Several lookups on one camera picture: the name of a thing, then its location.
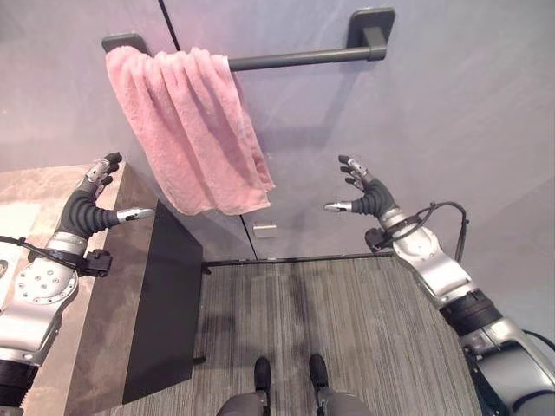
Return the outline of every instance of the gray wall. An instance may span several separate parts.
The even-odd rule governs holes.
[[[87,164],[120,151],[164,199],[106,75],[101,39],[129,31],[152,51],[175,50],[155,0],[0,0],[0,171]],[[252,257],[240,218],[180,219],[206,258]]]
[[[154,184],[122,118],[100,38],[134,29],[153,52],[173,50],[156,2],[44,8],[0,3],[0,169],[87,163],[116,147]],[[166,0],[180,44],[231,57],[339,48],[367,0],[279,3]],[[366,251],[370,218],[320,206],[356,195],[336,155],[352,153],[408,211],[454,199],[471,213],[464,264],[507,314],[555,337],[553,282],[553,1],[391,1],[397,20],[386,61],[238,75],[277,190],[277,221],[260,257]],[[252,252],[238,218],[182,221],[206,257]],[[456,216],[433,228],[453,248]]]
[[[368,5],[166,0],[181,48],[230,57],[341,48],[351,13]],[[367,250],[362,234],[375,221],[321,209],[357,196],[337,169],[336,156],[350,153],[407,211],[461,202],[472,219],[464,265],[507,314],[553,337],[555,3],[387,5],[397,18],[384,62],[236,75],[277,185],[271,208],[244,216],[249,228],[277,223],[278,237],[253,239],[255,250]],[[449,252],[458,223],[452,212],[431,223]]]

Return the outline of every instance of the door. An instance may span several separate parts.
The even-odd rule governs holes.
[[[55,7],[0,0],[0,171],[87,164],[120,151],[166,200],[106,75],[101,39],[130,31],[153,53],[175,50],[154,0]],[[206,260],[253,257],[240,217],[176,215],[203,244]]]

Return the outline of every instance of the black finger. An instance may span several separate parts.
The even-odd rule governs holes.
[[[104,156],[104,159],[110,162],[110,165],[117,165],[123,160],[119,152],[109,153],[106,156]]]
[[[114,178],[112,178],[111,176],[107,176],[106,178],[104,178],[104,179],[102,180],[101,183],[102,183],[104,186],[108,186],[108,185],[110,185],[113,181],[114,181]]]
[[[106,173],[109,175],[110,173],[116,172],[118,169],[120,169],[119,165],[110,165]]]

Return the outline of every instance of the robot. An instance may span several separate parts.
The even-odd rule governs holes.
[[[495,308],[460,266],[467,225],[464,209],[446,202],[407,215],[368,169],[349,156],[340,156],[339,161],[342,172],[350,175],[345,180],[364,195],[351,202],[329,203],[324,209],[377,218],[381,228],[367,231],[366,243],[374,252],[392,249],[457,333],[484,413],[553,414],[555,365],[514,321]],[[112,259],[106,251],[95,250],[83,257],[88,239],[98,231],[154,214],[150,209],[106,211],[96,206],[96,199],[112,181],[110,173],[120,162],[118,153],[110,153],[87,171],[69,197],[45,249],[23,238],[0,237],[0,242],[31,251],[29,265],[16,276],[13,300],[0,312],[2,416],[23,414],[23,398],[60,330],[62,311],[75,298],[78,276],[105,276],[109,271]],[[424,227],[434,211],[446,205],[459,209],[462,215],[455,259]],[[37,276],[48,277],[46,288]]]

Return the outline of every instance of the black panel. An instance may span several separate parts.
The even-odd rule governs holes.
[[[123,403],[191,378],[202,246],[158,203]]]

